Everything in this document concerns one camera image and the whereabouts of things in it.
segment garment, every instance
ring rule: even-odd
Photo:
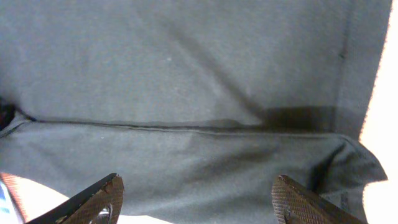
[[[0,170],[72,196],[110,172],[122,215],[275,223],[287,174],[364,219],[358,142],[391,1],[0,3]]]

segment dark gray cloth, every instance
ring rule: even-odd
[[[390,4],[3,0],[0,95],[41,120],[357,138]]]
[[[21,122],[3,131],[0,170],[69,197],[117,172],[123,215],[177,224],[276,223],[280,174],[364,220],[364,185],[386,178],[369,151],[337,134]]]

